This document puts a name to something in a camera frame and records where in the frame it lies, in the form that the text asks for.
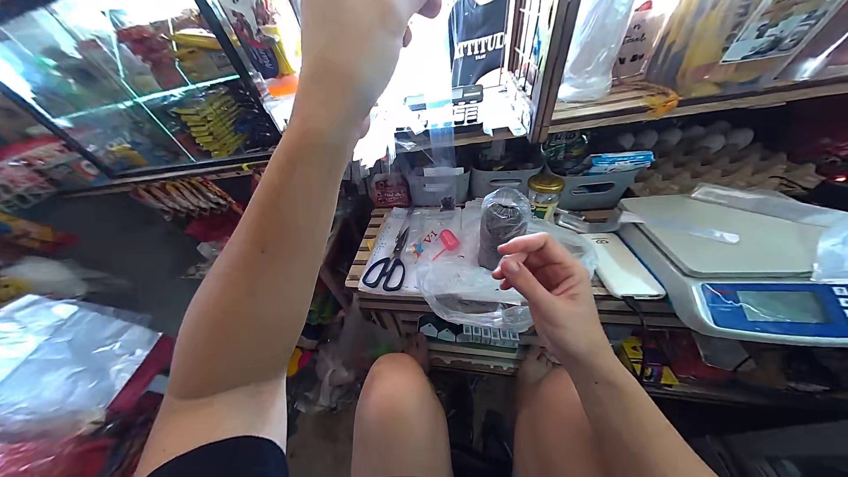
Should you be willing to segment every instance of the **black t-shirt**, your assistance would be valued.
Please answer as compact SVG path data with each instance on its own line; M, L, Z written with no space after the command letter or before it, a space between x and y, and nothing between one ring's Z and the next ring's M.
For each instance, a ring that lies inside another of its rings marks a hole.
M448 17L448 46L454 87L468 86L500 67L506 41L508 0L478 5L457 0Z
M242 435L192 449L154 470L149 477L288 477L286 454L265 437Z

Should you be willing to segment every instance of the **red plastic scoop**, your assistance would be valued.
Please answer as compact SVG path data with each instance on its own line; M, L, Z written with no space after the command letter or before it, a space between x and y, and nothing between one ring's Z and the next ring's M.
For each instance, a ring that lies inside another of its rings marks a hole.
M446 250L456 250L456 248L460 246L460 241L456 238L454 233L447 228L445 228L438 237L442 240L444 248L433 257L434 260L436 260L438 256L442 255Z

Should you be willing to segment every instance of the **gray storage basket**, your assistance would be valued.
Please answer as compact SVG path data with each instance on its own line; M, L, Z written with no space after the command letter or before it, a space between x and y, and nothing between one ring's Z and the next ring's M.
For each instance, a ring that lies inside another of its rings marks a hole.
M471 171L459 176L424 177L421 168L404 174L410 185L410 197L415 207L439 207L441 199L453 196L457 206L466 202L468 196L468 179Z
M522 171L480 171L471 169L471 196L486 197L502 187L518 189L527 195L527 180L539 174L542 166Z
M610 172L598 176L560 176L566 183L560 194L559 208L564 210L609 209L633 184L640 169Z

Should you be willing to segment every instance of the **leg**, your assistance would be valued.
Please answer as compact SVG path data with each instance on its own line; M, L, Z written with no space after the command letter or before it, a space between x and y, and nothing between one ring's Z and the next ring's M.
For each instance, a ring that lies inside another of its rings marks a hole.
M515 475L604 475L589 419L571 377L539 349L518 374Z
M426 345L419 334L410 354L381 356L368 372L356 406L353 477L451 475L444 410L413 357L423 351L426 362Z

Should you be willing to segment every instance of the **photo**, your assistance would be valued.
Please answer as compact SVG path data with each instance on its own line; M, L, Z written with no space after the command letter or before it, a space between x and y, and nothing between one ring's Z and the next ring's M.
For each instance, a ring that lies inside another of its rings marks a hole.
M764 1L722 57L722 63L773 58L794 52L840 1Z

